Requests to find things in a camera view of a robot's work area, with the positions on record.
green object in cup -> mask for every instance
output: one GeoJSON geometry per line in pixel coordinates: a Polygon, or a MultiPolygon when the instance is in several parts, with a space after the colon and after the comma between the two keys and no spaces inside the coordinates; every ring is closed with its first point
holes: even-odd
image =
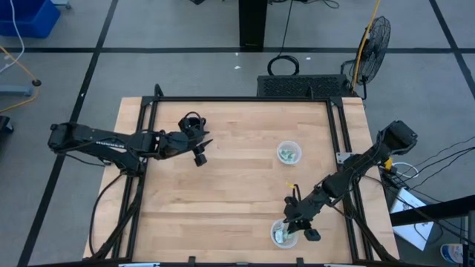
{"type": "Polygon", "coordinates": [[[295,160],[295,152],[290,149],[280,149],[279,156],[285,162],[293,162],[295,160]]]}

desk leg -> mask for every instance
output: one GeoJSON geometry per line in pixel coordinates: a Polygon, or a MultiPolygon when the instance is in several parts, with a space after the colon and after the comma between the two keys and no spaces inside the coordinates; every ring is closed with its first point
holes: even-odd
{"type": "Polygon", "coordinates": [[[262,50],[266,33],[267,0],[239,0],[239,44],[262,50]]]}

clear plastic container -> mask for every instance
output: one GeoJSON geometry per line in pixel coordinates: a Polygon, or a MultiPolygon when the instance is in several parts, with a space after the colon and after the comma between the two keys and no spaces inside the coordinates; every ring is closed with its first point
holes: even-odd
{"type": "Polygon", "coordinates": [[[288,223],[284,223],[284,219],[279,219],[272,224],[270,228],[270,238],[279,248],[292,248],[298,241],[298,233],[287,235],[288,223]]]}
{"type": "Polygon", "coordinates": [[[277,147],[277,157],[283,164],[294,165],[302,157],[302,150],[296,142],[285,141],[277,147]]]}

white paper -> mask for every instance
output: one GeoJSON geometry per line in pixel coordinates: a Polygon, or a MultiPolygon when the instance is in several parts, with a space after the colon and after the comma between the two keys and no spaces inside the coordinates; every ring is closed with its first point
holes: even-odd
{"type": "MultiPolygon", "coordinates": [[[[411,193],[406,191],[405,189],[401,189],[398,193],[398,198],[404,200],[405,202],[411,204],[414,207],[422,207],[425,204],[413,196],[411,193]]],[[[391,208],[390,213],[395,213],[399,211],[406,211],[412,209],[406,203],[398,200],[396,198],[395,202],[393,203],[393,207],[391,208]]],[[[414,224],[412,225],[401,225],[393,227],[394,233],[399,235],[400,237],[404,238],[409,243],[413,244],[415,247],[424,251],[425,245],[427,243],[427,239],[429,238],[430,231],[432,230],[433,222],[422,222],[417,223],[416,228],[417,231],[420,233],[418,234],[416,229],[414,228],[414,224]]]]}

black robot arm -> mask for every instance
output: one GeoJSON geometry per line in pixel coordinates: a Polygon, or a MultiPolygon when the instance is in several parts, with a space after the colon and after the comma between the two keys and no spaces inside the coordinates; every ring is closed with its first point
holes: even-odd
{"type": "Polygon", "coordinates": [[[196,165],[205,164],[204,148],[212,141],[202,142],[209,133],[204,130],[205,124],[205,118],[190,112],[178,123],[180,131],[142,131],[128,135],[66,122],[51,125],[48,146],[56,154],[80,151],[95,156],[114,163],[124,174],[137,176],[144,171],[140,158],[161,160],[193,151],[196,165]]]}
{"type": "Polygon", "coordinates": [[[353,154],[344,160],[337,172],[325,177],[314,186],[312,192],[300,200],[299,196],[286,197],[285,223],[289,223],[288,232],[304,230],[309,241],[319,241],[320,234],[312,228],[310,222],[320,213],[324,205],[334,206],[349,192],[350,184],[362,176],[374,165],[385,162],[391,155],[402,155],[410,151],[417,142],[414,133],[402,121],[395,121],[378,133],[376,144],[363,154],[353,154]]]}

